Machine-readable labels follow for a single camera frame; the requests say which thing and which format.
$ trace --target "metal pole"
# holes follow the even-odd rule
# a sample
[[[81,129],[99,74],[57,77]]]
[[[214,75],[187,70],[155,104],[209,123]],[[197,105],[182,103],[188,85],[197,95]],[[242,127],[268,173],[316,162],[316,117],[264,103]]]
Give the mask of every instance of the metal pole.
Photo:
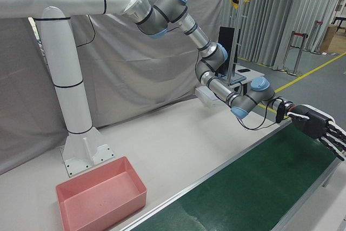
[[[244,79],[243,76],[235,73],[235,63],[234,63],[235,56],[237,53],[236,50],[238,45],[239,30],[242,26],[243,6],[244,6],[244,0],[239,0],[238,9],[236,12],[233,41],[232,41],[231,54],[230,54],[229,64],[228,64],[228,72],[227,72],[227,82],[229,83],[229,85]]]
[[[311,51],[311,44],[313,43],[313,41],[316,39],[316,36],[317,36],[316,35],[317,28],[318,28],[318,26],[321,26],[322,23],[323,23],[322,21],[315,20],[314,27],[311,31],[310,37],[307,41],[307,44],[305,45],[304,51]]]
[[[301,56],[302,56],[302,52],[303,52],[303,46],[304,46],[305,40],[307,38],[308,38],[308,34],[303,34],[302,44],[299,48],[299,53],[298,53],[298,57],[296,60],[296,64],[294,65],[293,71],[287,71],[287,74],[292,75],[292,76],[301,76],[302,75],[301,72],[298,72],[298,66],[299,66],[299,62],[301,60]]]
[[[295,32],[292,31],[292,34],[291,34],[291,37],[290,37],[290,41],[289,41],[288,46],[287,46],[286,54],[285,54],[285,57],[284,57],[283,62],[282,62],[282,67],[281,67],[281,69],[278,69],[278,71],[287,71],[288,70],[287,68],[285,68],[285,63],[286,63],[286,60],[287,60],[288,52],[291,49],[294,33]]]

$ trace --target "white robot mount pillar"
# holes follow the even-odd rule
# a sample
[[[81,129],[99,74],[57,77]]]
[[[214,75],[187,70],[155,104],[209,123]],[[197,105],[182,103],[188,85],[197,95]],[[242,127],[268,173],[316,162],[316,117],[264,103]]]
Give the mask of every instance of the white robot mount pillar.
[[[69,132],[63,160],[69,176],[102,163],[114,152],[92,125],[70,18],[122,15],[139,0],[0,0],[0,18],[33,17]]]

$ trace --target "gray curtain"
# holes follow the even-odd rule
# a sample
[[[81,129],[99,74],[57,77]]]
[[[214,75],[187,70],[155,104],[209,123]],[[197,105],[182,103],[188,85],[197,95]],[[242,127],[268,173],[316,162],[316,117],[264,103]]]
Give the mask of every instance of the gray curtain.
[[[0,174],[55,146],[67,132],[28,19],[0,19]]]
[[[221,3],[188,0],[189,12],[213,41],[218,38]],[[78,48],[78,55],[95,126],[120,122],[194,93],[198,52],[180,29],[153,40],[124,17],[91,19],[95,40]],[[91,39],[86,16],[73,17],[71,22],[77,45]]]
[[[222,0],[188,0],[189,12],[213,41],[221,5]],[[95,126],[127,120],[194,92],[197,50],[179,29],[153,40],[124,17],[90,18],[96,37],[78,48],[78,55]],[[92,39],[87,16],[71,22],[76,45]],[[1,174],[63,145],[67,131],[28,20],[0,20],[0,32]]]
[[[337,0],[251,0],[245,4],[239,57],[276,69],[282,63],[291,32],[313,37],[311,51],[319,51]],[[221,26],[233,27],[236,10],[223,1]],[[323,21],[311,35],[315,20]],[[296,37],[293,45],[299,46]]]
[[[313,37],[311,46],[308,48],[311,48],[311,51],[319,52],[336,2],[337,0],[293,0],[290,14],[286,21],[285,31],[281,38],[275,63],[273,64],[274,69],[280,67],[283,62],[292,31],[307,33],[310,37]],[[317,32],[313,35],[312,28],[315,20],[323,21],[323,24],[318,27]],[[292,44],[299,47],[301,40],[301,37],[295,37]]]

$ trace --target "green conveyor belt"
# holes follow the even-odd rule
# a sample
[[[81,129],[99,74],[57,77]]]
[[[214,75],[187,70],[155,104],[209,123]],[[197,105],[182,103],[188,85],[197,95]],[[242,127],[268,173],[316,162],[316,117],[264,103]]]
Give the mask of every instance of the green conveyor belt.
[[[290,124],[133,230],[269,231],[333,160]]]

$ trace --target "gray backdrop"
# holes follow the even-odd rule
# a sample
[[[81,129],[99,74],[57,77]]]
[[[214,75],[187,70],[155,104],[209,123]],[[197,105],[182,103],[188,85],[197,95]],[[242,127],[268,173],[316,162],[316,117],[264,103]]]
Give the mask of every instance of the gray backdrop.
[[[188,0],[189,12],[213,41],[221,4]],[[123,17],[99,15],[91,20],[95,40],[78,48],[78,55],[95,126],[127,120],[193,93],[197,50],[179,29],[152,40]],[[71,22],[76,45],[92,39],[87,16]],[[27,19],[2,19],[0,32],[1,174],[63,145],[67,131]]]

